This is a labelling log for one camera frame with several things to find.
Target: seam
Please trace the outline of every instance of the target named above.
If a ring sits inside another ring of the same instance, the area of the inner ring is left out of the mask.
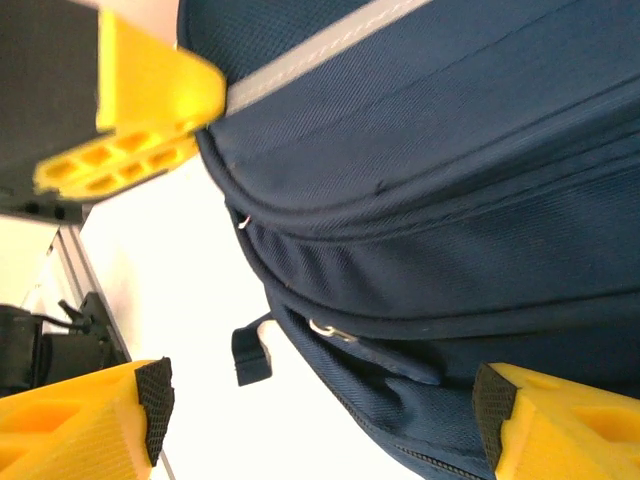
[[[371,30],[373,31],[377,30],[378,25],[381,24],[387,17],[392,16],[394,14],[399,15],[402,10],[407,9],[409,6],[411,6],[411,4],[415,3],[416,1],[417,0],[405,0],[404,2],[396,3],[392,7],[377,14],[375,17],[370,18],[366,22],[360,23],[353,29],[343,34],[340,38],[335,39],[331,43],[327,43],[323,45],[321,48],[317,49],[316,51],[314,51],[304,59],[300,60],[295,65],[292,65],[287,70],[284,70],[278,73],[277,75],[272,76],[269,80],[265,80],[260,85],[254,87],[250,91],[238,96],[238,98],[235,99],[233,102],[234,105],[232,105],[232,109],[236,111],[250,103],[253,103],[255,100],[257,100],[261,96],[261,94],[264,91],[269,90],[269,88],[271,88],[274,84],[277,84],[280,82],[286,82],[287,80],[290,80],[296,77],[297,74],[300,72],[303,72],[307,67],[307,65],[309,65],[310,63],[321,61],[322,59],[325,59],[325,58],[330,58],[331,54],[347,41],[354,41],[354,40],[358,41],[365,38],[368,32],[370,32]]]
[[[334,127],[335,125],[338,125],[340,122],[346,122],[347,120],[353,118],[354,116],[361,114],[362,112],[366,112],[368,110],[371,110],[372,108],[376,107],[377,105],[382,104],[383,102],[389,100],[389,99],[394,99],[397,97],[400,97],[401,95],[405,94],[407,91],[410,91],[411,89],[417,88],[419,86],[421,86],[421,84],[423,84],[424,82],[428,81],[429,79],[431,79],[432,77],[436,76],[436,75],[441,75],[445,72],[447,72],[449,69],[451,69],[452,67],[455,67],[463,62],[469,61],[472,58],[474,58],[475,56],[482,54],[488,50],[490,50],[491,48],[495,47],[496,45],[506,41],[507,39],[510,39],[513,35],[517,35],[523,31],[525,31],[526,29],[536,25],[537,23],[547,19],[548,17],[555,15],[559,12],[561,12],[562,10],[566,9],[566,8],[571,8],[572,6],[581,3],[584,0],[573,0],[569,3],[563,4],[553,10],[550,10],[544,14],[542,14],[541,16],[531,20],[530,22],[520,25],[519,27],[510,30],[508,32],[506,32],[504,35],[502,35],[500,38],[497,38],[496,40],[492,41],[491,43],[488,43],[486,45],[483,45],[479,48],[477,48],[476,50],[473,50],[471,52],[468,52],[466,54],[464,54],[463,56],[461,56],[460,58],[453,60],[452,62],[448,63],[447,65],[444,65],[436,70],[433,70],[432,72],[428,73],[425,76],[422,76],[420,78],[417,78],[415,80],[413,80],[412,82],[402,85],[399,88],[396,88],[392,91],[389,91],[387,93],[385,93],[384,95],[376,98],[373,101],[364,103],[362,105],[356,106],[356,108],[350,110],[349,112],[344,113],[343,115],[340,115],[337,118],[334,118],[326,123],[321,123],[319,125],[314,126],[313,128],[311,128],[310,130],[304,132],[302,135],[293,137],[287,141],[285,141],[284,143],[278,144],[278,145],[274,145],[271,146],[263,151],[260,151],[256,157],[259,156],[266,156],[266,155],[273,155],[275,152],[282,150],[282,149],[286,149],[287,147],[289,147],[291,144],[293,143],[297,143],[300,142],[304,139],[309,139],[309,138],[314,138],[315,136],[318,135],[322,135],[324,134],[327,130],[329,130],[330,128]],[[557,112],[562,112],[565,111],[567,109],[570,109],[576,105],[580,105],[582,103],[585,103],[599,95],[601,95],[602,92],[599,91],[593,95],[590,95],[588,98],[585,99],[580,99],[577,102],[575,102],[574,104],[570,104],[570,105],[563,105],[562,107],[559,107],[556,111],[546,115],[545,117],[539,119],[538,121],[534,122],[534,123],[538,123],[540,120],[544,120],[547,117],[553,117],[557,114]],[[235,112],[237,111],[237,107],[233,107],[232,110]]]
[[[362,347],[358,349],[358,353],[352,353],[346,350],[345,350],[345,353],[347,353],[348,355],[353,355],[356,358],[359,357],[364,362],[372,363],[374,365],[382,367],[384,370],[387,370],[389,373],[393,373],[394,375],[398,375],[400,377],[409,379],[412,382],[421,383],[423,385],[432,385],[432,386],[440,385],[438,382],[434,381],[434,379],[430,378],[428,374],[425,374],[424,376],[418,376],[412,373],[411,371],[409,371],[409,369],[405,369],[404,366],[400,364],[393,365],[392,363],[390,363],[389,360],[385,360],[380,354],[366,352],[365,349],[363,349]]]
[[[543,124],[543,123],[544,123],[545,121],[547,121],[549,118],[553,118],[554,116],[557,116],[558,114],[565,113],[565,112],[567,112],[567,111],[571,111],[572,109],[575,109],[575,108],[576,108],[576,107],[578,107],[578,106],[582,106],[583,104],[588,103],[589,101],[592,101],[593,99],[596,99],[596,98],[598,98],[598,97],[602,97],[602,96],[604,96],[605,94],[608,94],[608,93],[610,93],[611,91],[618,90],[618,89],[620,89],[620,88],[622,88],[622,87],[624,87],[624,86],[626,86],[626,85],[628,85],[628,84],[638,83],[638,82],[640,82],[640,75],[636,75],[636,76],[634,76],[633,78],[631,78],[630,80],[629,80],[629,79],[627,79],[626,81],[621,82],[620,84],[616,84],[615,86],[611,87],[610,89],[606,90],[605,92],[598,92],[598,93],[596,93],[596,94],[593,94],[593,95],[589,96],[589,97],[588,97],[588,98],[586,98],[586,99],[582,99],[582,100],[580,100],[580,101],[576,102],[575,104],[572,104],[572,105],[569,105],[569,106],[565,106],[565,107],[563,107],[563,108],[560,108],[560,109],[558,109],[558,110],[554,111],[553,113],[548,114],[548,115],[546,115],[545,117],[542,117],[542,118],[538,119],[537,121],[533,122],[532,124],[529,124],[529,125],[526,125],[526,126],[524,126],[524,127],[518,128],[518,129],[516,129],[515,131],[509,132],[508,134],[505,134],[505,135],[503,135],[503,136],[501,136],[501,137],[497,138],[496,140],[494,140],[494,141],[492,141],[492,142],[490,142],[490,143],[488,143],[488,144],[482,145],[481,147],[479,147],[479,148],[477,148],[477,149],[475,149],[475,150],[472,150],[472,151],[470,151],[470,152],[466,153],[464,156],[471,155],[471,154],[473,154],[473,153],[477,153],[478,151],[482,151],[482,150],[484,150],[484,149],[486,149],[486,148],[490,148],[490,147],[494,146],[495,144],[499,144],[501,141],[504,141],[505,139],[508,139],[509,137],[511,137],[511,136],[513,136],[513,135],[516,135],[516,134],[518,134],[518,133],[521,133],[522,131],[526,131],[528,128],[531,128],[532,126],[537,126],[537,125]],[[313,135],[313,134],[317,133],[319,130],[321,130],[321,129],[314,130],[313,132],[309,132],[309,134],[310,134],[310,135]],[[208,137],[213,141],[213,139],[214,139],[213,134],[212,134],[209,130],[205,130],[205,132],[206,132],[207,136],[208,136]],[[284,145],[278,145],[277,147],[274,147],[274,148],[272,148],[272,149],[267,150],[267,151],[266,151],[266,153],[269,153],[269,154],[271,154],[271,156],[273,156],[274,152],[277,152],[277,151],[278,151],[278,150],[280,150],[281,148],[286,148],[290,143],[291,143],[291,142],[287,142],[287,143],[286,143],[286,144],[284,144]],[[222,155],[218,150],[216,150],[215,155],[216,155],[218,158],[220,158],[220,159],[223,159],[223,158],[224,158],[224,157],[223,157],[223,155]],[[410,184],[410,183],[412,183],[412,182],[415,182],[415,181],[416,181],[417,179],[419,179],[419,178],[424,178],[425,176],[427,176],[427,175],[429,175],[429,174],[433,174],[434,172],[438,172],[438,171],[440,171],[440,170],[443,170],[443,169],[447,168],[448,166],[450,166],[451,164],[456,163],[456,162],[457,162],[457,161],[459,161],[459,160],[460,160],[460,156],[454,157],[454,158],[452,158],[451,160],[449,160],[449,161],[447,161],[447,162],[445,162],[445,163],[443,163],[443,164],[436,165],[436,166],[434,166],[434,167],[432,167],[432,168],[429,168],[429,169],[427,169],[427,170],[425,170],[425,171],[419,172],[417,175],[415,175],[415,176],[413,176],[413,177],[411,177],[411,178],[408,178],[408,179],[406,179],[406,180],[403,180],[403,181],[401,181],[401,182],[398,182],[398,183],[395,183],[395,184],[392,184],[392,185],[390,184],[390,185],[388,185],[388,189],[397,189],[397,188],[402,188],[403,186],[405,186],[405,185],[407,185],[407,184]],[[584,173],[585,171],[591,170],[591,169],[593,169],[593,168],[595,168],[595,167],[589,167],[589,168],[587,168],[587,169],[586,169],[586,170],[584,170],[584,171],[582,171],[582,170],[581,170],[580,172],[576,172],[576,173],[572,174],[572,176],[573,176],[573,175],[577,175],[577,174]],[[242,189],[242,195],[247,195],[247,196],[248,196],[248,193],[246,192],[246,190],[244,190],[244,187],[240,187],[240,188]],[[345,202],[345,203],[341,203],[341,204],[333,205],[332,207],[341,208],[341,207],[344,207],[345,205],[353,205],[353,204],[358,203],[358,202],[363,202],[363,201],[365,201],[365,200],[367,200],[367,199],[369,199],[369,198],[370,198],[370,195],[365,195],[365,196],[362,196],[362,197],[359,197],[359,198],[356,198],[356,199],[350,200],[349,202]],[[262,201],[256,200],[256,199],[255,199],[254,197],[252,197],[252,196],[248,196],[248,199],[249,199],[249,201],[251,201],[251,202],[260,203],[260,204],[262,204],[262,205],[267,206],[268,208],[272,208],[270,205],[268,205],[268,204],[264,204]],[[311,211],[302,211],[302,212],[301,212],[301,211],[294,210],[294,211],[287,211],[287,213],[295,214],[295,215],[300,215],[301,213],[303,213],[303,214],[306,214],[306,213],[317,213],[317,211],[316,211],[316,210],[311,210]]]
[[[632,140],[632,138],[625,137],[623,141],[624,140]],[[588,155],[593,151],[594,150],[588,150],[587,152],[584,152],[581,155]],[[572,187],[572,188],[582,187],[606,178],[611,178],[616,175],[620,175],[622,172],[628,172],[629,170],[634,168],[634,164],[630,162],[632,162],[633,158],[636,158],[636,157],[640,157],[640,149],[634,149],[633,151],[626,152],[623,155],[609,157],[606,160],[598,162],[597,164],[590,165],[586,168],[582,168],[577,171],[572,171],[560,177],[555,177],[553,179],[543,181],[541,183],[531,184],[522,190],[518,190],[517,192],[513,192],[507,195],[501,195],[491,200],[479,203],[473,207],[460,209],[456,213],[449,212],[442,215],[437,215],[432,218],[427,218],[426,220],[413,222],[409,225],[396,227],[388,231],[384,231],[382,233],[377,233],[377,234],[370,233],[362,236],[351,235],[351,236],[345,236],[345,237],[335,237],[335,238],[330,237],[330,238],[320,238],[320,239],[308,238],[308,237],[301,236],[299,234],[291,234],[291,233],[285,234],[285,236],[297,242],[304,243],[305,245],[332,246],[335,244],[335,242],[343,242],[343,243],[349,243],[349,244],[358,244],[363,242],[370,243],[372,241],[385,241],[390,238],[397,238],[400,236],[424,233],[430,230],[447,227],[449,225],[459,224],[460,222],[464,222],[466,220],[472,220],[472,219],[478,218],[481,215],[485,215],[488,212],[493,212],[505,207],[520,205],[524,201],[540,198],[542,196],[546,196],[553,193],[557,193],[558,191],[562,191],[568,187]],[[563,159],[560,163],[564,165],[573,161],[575,161],[575,157],[568,157]],[[536,174],[540,170],[548,167],[549,165],[544,165],[541,168],[528,172],[527,175]],[[604,172],[602,172],[602,175],[599,175],[596,177],[590,176],[590,174],[591,175],[597,174],[601,170],[605,170]],[[506,182],[511,182],[515,178],[517,177],[508,178],[501,183],[504,184]]]

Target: nylon fabric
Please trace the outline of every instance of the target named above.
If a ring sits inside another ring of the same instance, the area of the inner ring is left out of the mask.
[[[232,84],[363,4],[223,3],[179,38]],[[196,134],[273,318],[425,479],[494,478],[484,363],[640,398],[638,32],[636,0],[433,0]]]
[[[189,46],[230,85],[368,0],[182,0]]]

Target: zipper pull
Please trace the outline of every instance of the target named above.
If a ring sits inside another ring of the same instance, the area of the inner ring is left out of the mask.
[[[244,230],[251,223],[251,215],[247,215],[247,217],[240,223],[238,223],[238,230]]]
[[[366,362],[374,363],[391,373],[426,385],[442,383],[442,374],[437,368],[418,362],[375,341],[358,338],[328,325],[320,326],[313,319],[309,319],[309,328],[323,337],[337,338],[347,343],[349,346],[344,349],[345,352]]]
[[[358,340],[358,337],[354,337],[353,335],[343,332],[342,330],[338,330],[337,328],[331,326],[321,327],[317,325],[312,318],[309,319],[309,328],[323,337],[336,337],[347,343],[353,343]]]

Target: metal rail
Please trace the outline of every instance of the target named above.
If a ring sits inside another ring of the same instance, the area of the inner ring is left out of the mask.
[[[98,282],[93,268],[91,267],[89,257],[82,245],[80,228],[77,226],[60,227],[53,240],[52,248],[59,253],[60,261],[65,275],[69,280],[69,285],[71,287],[71,292],[76,306],[80,307],[80,305],[82,305],[87,294],[91,292],[98,294],[102,300],[102,304],[107,310],[109,322],[113,329],[116,341],[118,342],[118,347],[123,352],[124,358],[127,361],[131,361],[131,355],[127,350],[127,346],[122,335],[120,334],[120,329],[114,320],[113,312],[111,312],[111,309],[109,308],[109,303],[107,302],[102,288],[100,287],[100,283]],[[160,459],[169,479],[176,480],[165,452],[160,454]]]

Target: yellow plastic block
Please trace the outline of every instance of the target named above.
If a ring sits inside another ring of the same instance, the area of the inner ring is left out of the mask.
[[[196,155],[192,132],[224,112],[222,73],[110,11],[99,16],[98,131],[92,142],[38,165],[36,191],[95,200]]]
[[[640,479],[640,401],[506,364],[518,388],[498,480]]]
[[[99,198],[171,171],[197,153],[192,135],[159,143],[154,134],[136,133],[60,156],[38,169],[36,181],[51,184],[60,179],[56,189],[65,198]]]
[[[0,480],[147,480],[135,362],[0,399]]]
[[[171,125],[183,134],[222,114],[225,81],[203,59],[100,12],[97,125],[127,132]]]

